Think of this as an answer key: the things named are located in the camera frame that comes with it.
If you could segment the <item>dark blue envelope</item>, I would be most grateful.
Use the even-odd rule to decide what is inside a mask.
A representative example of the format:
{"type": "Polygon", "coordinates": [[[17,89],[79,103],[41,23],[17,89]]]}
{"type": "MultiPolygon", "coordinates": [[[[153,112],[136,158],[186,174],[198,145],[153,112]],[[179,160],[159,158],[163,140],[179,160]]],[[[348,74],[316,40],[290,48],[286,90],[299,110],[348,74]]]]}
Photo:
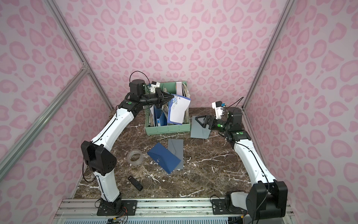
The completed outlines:
{"type": "Polygon", "coordinates": [[[161,143],[157,143],[147,154],[168,174],[171,174],[181,162],[161,143]]]}

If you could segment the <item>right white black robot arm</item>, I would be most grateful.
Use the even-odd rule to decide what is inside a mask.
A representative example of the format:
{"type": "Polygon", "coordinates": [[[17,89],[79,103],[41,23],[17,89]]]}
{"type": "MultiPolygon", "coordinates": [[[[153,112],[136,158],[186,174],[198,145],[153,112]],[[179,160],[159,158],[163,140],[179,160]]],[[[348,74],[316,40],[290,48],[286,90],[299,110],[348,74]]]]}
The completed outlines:
{"type": "Polygon", "coordinates": [[[228,214],[249,215],[252,222],[284,217],[286,215],[288,188],[278,181],[259,157],[252,138],[242,126],[242,110],[235,107],[213,106],[215,116],[202,115],[193,118],[203,130],[217,130],[238,154],[250,178],[249,193],[231,191],[225,196],[225,204],[213,200],[213,211],[228,214]]]}

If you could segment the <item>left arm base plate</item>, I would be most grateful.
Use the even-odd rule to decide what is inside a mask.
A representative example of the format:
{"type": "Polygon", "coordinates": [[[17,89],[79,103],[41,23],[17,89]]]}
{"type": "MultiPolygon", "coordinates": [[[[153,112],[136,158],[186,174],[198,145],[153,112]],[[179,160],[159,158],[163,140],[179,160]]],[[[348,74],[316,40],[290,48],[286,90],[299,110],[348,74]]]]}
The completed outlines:
{"type": "Polygon", "coordinates": [[[97,216],[134,216],[137,209],[137,200],[119,200],[113,203],[100,199],[97,216]]]}

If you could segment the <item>white letter paper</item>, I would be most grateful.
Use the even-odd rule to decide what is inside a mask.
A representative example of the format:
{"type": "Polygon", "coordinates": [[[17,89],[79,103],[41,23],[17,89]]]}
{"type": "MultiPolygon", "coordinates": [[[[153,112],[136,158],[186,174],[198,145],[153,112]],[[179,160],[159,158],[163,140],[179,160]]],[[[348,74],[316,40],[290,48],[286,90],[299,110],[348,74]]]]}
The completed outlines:
{"type": "Polygon", "coordinates": [[[185,112],[191,103],[191,99],[173,94],[173,98],[169,102],[168,123],[182,125],[185,112]]]}

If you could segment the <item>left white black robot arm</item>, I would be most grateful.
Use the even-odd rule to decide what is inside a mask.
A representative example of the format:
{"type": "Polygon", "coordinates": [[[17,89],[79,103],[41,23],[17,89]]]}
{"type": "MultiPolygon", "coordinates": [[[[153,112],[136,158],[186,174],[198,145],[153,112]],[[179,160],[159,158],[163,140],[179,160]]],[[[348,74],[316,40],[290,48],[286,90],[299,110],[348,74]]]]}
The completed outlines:
{"type": "Polygon", "coordinates": [[[129,88],[130,92],[116,106],[114,116],[103,130],[91,141],[81,144],[84,163],[94,173],[100,187],[101,199],[107,203],[121,200],[114,175],[117,159],[111,153],[115,141],[145,106],[163,106],[174,98],[159,87],[154,89],[154,93],[148,92],[145,81],[141,79],[131,81],[129,88]]]}

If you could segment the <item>light teal envelope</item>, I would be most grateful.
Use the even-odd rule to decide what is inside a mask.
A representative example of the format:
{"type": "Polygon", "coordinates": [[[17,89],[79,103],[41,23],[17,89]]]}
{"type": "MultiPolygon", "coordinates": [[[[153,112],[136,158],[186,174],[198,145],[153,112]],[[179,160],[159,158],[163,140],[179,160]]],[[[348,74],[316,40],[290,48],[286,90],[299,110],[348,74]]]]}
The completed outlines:
{"type": "Polygon", "coordinates": [[[192,124],[191,124],[191,138],[196,138],[196,139],[208,139],[210,136],[211,130],[209,130],[208,128],[203,128],[201,130],[193,130],[193,118],[192,118],[192,124]]]}

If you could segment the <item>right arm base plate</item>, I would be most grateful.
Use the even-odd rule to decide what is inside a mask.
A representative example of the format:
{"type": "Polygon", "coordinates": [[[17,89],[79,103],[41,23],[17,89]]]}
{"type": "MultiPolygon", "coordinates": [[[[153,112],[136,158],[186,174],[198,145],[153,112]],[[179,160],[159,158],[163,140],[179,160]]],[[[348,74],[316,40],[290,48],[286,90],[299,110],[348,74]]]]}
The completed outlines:
{"type": "Polygon", "coordinates": [[[235,207],[229,199],[220,199],[218,197],[210,198],[212,211],[214,215],[244,215],[248,214],[246,209],[235,207]]]}

